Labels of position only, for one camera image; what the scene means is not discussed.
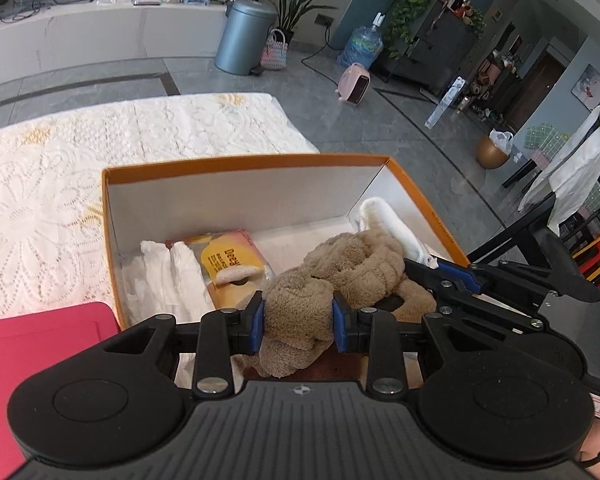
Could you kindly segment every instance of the white lace tablecloth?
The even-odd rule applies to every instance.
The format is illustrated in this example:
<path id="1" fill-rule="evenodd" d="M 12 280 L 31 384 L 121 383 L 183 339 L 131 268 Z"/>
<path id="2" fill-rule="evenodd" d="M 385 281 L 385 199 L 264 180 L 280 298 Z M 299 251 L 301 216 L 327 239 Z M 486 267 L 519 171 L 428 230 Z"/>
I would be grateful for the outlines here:
<path id="1" fill-rule="evenodd" d="M 113 306 L 102 225 L 109 166 L 317 152 L 268 94 L 197 94 L 80 108 L 0 130 L 0 318 Z"/>

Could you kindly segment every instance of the stuffed animal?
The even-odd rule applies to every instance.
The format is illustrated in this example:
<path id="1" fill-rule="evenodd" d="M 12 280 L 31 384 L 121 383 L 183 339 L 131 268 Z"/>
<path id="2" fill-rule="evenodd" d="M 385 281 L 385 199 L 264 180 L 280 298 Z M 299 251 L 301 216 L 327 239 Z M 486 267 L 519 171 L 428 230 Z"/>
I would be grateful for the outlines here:
<path id="1" fill-rule="evenodd" d="M 394 294 L 399 321 L 419 322 L 436 308 L 433 296 L 405 276 L 398 240 L 379 230 L 344 233 L 266 283 L 264 339 L 258 355 L 244 358 L 245 366 L 281 378 L 314 363 L 333 343 L 336 290 L 354 309 Z"/>

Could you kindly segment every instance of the pink heater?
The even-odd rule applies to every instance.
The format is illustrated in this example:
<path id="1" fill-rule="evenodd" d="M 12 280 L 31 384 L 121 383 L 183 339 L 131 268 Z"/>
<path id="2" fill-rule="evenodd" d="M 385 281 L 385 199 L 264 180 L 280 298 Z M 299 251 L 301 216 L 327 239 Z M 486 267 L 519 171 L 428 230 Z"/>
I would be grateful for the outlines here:
<path id="1" fill-rule="evenodd" d="M 354 63 L 342 74 L 336 93 L 340 95 L 340 101 L 357 105 L 362 101 L 370 81 L 368 70 L 360 63 Z"/>

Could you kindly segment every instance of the plastic bag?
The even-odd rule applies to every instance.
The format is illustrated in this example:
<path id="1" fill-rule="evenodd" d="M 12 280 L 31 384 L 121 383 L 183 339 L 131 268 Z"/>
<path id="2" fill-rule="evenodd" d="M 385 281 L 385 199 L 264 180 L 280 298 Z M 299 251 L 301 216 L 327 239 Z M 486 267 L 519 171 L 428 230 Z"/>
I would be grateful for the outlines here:
<path id="1" fill-rule="evenodd" d="M 499 132 L 497 130 L 491 130 L 489 138 L 501 151 L 509 155 L 513 148 L 513 134 L 510 132 Z"/>

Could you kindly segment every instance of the woven basket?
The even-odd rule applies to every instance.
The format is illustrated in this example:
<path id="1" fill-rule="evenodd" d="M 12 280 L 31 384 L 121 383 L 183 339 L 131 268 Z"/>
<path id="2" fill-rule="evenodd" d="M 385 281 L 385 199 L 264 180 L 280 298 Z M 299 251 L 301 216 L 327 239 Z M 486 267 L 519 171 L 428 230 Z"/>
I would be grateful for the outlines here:
<path id="1" fill-rule="evenodd" d="M 276 33 L 282 37 L 282 41 L 276 40 Z M 282 70 L 286 68 L 286 38 L 284 33 L 279 28 L 274 28 L 267 38 L 267 44 L 262 51 L 260 64 L 265 70 Z"/>

